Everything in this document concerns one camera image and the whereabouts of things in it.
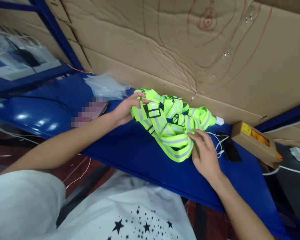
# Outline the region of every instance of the blue tabletop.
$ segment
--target blue tabletop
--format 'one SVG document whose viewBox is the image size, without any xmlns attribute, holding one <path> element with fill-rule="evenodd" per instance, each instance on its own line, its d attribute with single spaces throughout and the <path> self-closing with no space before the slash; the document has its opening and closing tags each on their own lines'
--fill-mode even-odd
<svg viewBox="0 0 300 240">
<path fill-rule="evenodd" d="M 58 100 L 69 107 L 63 109 L 61 104 L 43 99 L 15 97 L 0 103 L 0 119 L 44 138 L 69 130 L 71 117 L 92 101 L 93 94 L 84 77 L 86 74 L 77 73 L 26 94 L 47 98 L 58 96 Z M 119 103 L 119 100 L 112 101 L 106 112 L 112 111 Z M 231 128 L 224 124 L 209 127 L 207 131 L 230 133 Z M 236 147 L 242 163 L 228 162 L 222 155 L 219 158 L 222 171 L 269 230 L 275 236 L 289 239 L 256 157 L 237 144 Z M 182 163 L 172 161 L 140 123 L 131 121 L 116 128 L 82 153 L 224 212 L 217 194 L 195 169 L 191 158 Z"/>
</svg>

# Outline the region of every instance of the small cardboard box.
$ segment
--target small cardboard box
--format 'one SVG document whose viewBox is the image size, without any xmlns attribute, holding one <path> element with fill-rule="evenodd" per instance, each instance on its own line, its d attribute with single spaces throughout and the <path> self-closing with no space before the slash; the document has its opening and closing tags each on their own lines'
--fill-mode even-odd
<svg viewBox="0 0 300 240">
<path fill-rule="evenodd" d="M 274 141 L 243 121 L 233 125 L 231 138 L 270 167 L 280 162 Z"/>
</svg>

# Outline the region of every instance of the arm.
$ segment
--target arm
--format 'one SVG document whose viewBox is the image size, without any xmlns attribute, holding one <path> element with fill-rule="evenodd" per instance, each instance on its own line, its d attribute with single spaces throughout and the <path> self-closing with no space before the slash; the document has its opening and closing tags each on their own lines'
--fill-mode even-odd
<svg viewBox="0 0 300 240">
<path fill-rule="evenodd" d="M 267 227 L 222 173 L 210 136 L 201 130 L 195 132 L 196 135 L 189 134 L 196 142 L 192 152 L 193 163 L 218 194 L 239 239 L 274 240 Z"/>
<path fill-rule="evenodd" d="M 146 99 L 137 100 L 139 96 L 146 97 L 143 93 L 135 93 L 112 112 L 88 122 L 84 127 L 71 129 L 41 143 L 0 175 L 24 169 L 52 169 L 61 166 L 108 132 L 132 120 L 131 107 L 140 108 L 140 102 L 150 102 Z"/>
</svg>

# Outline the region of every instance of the person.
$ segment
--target person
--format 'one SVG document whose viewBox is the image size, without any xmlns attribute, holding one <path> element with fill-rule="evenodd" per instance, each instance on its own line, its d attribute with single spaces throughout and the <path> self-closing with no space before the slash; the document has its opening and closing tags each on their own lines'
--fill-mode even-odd
<svg viewBox="0 0 300 240">
<path fill-rule="evenodd" d="M 57 135 L 0 173 L 0 240 L 6 239 L 196 239 L 181 197 L 146 181 L 115 172 L 56 228 L 65 186 L 40 170 L 61 166 L 132 116 L 132 106 L 148 103 L 135 93 L 110 113 Z M 194 166 L 221 199 L 241 240 L 274 239 L 219 167 L 211 138 L 201 130 L 189 136 Z"/>
</svg>

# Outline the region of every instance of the plastic bag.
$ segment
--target plastic bag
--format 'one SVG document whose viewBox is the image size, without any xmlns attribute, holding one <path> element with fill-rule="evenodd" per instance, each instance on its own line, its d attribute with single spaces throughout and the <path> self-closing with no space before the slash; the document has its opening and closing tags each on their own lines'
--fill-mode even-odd
<svg viewBox="0 0 300 240">
<path fill-rule="evenodd" d="M 131 88 L 131 86 L 117 82 L 108 73 L 88 76 L 84 78 L 84 81 L 91 87 L 95 97 L 109 97 L 110 100 L 123 99 L 123 96 L 127 96 L 126 90 Z"/>
</svg>

